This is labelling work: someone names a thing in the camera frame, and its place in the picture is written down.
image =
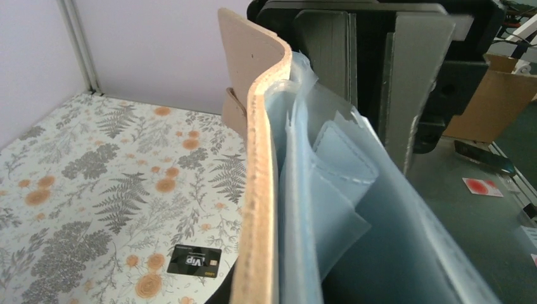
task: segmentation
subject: white wall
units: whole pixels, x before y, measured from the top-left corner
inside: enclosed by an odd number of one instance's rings
[[[217,10],[250,0],[75,0],[104,93],[220,113],[229,86]]]
[[[57,2],[1,0],[0,148],[84,89]]]

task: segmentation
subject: floral tablecloth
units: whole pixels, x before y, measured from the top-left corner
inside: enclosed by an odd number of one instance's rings
[[[81,94],[0,154],[0,303],[202,304],[237,258],[242,139],[220,117]],[[168,274],[221,248],[215,279]]]

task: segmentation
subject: red card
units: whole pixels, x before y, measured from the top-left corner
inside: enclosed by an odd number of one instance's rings
[[[470,190],[470,192],[473,194],[497,196],[499,198],[503,197],[503,194],[492,180],[466,178],[463,178],[462,180],[468,187],[468,190]]]

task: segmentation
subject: cardboard box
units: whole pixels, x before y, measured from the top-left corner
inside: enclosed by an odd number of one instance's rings
[[[536,76],[511,74],[516,59],[486,56],[488,71],[464,113],[453,117],[444,136],[492,143],[536,97]]]

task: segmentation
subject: black card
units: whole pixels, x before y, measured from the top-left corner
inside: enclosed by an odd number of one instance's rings
[[[168,273],[198,277],[217,277],[222,250],[215,248],[175,245]]]

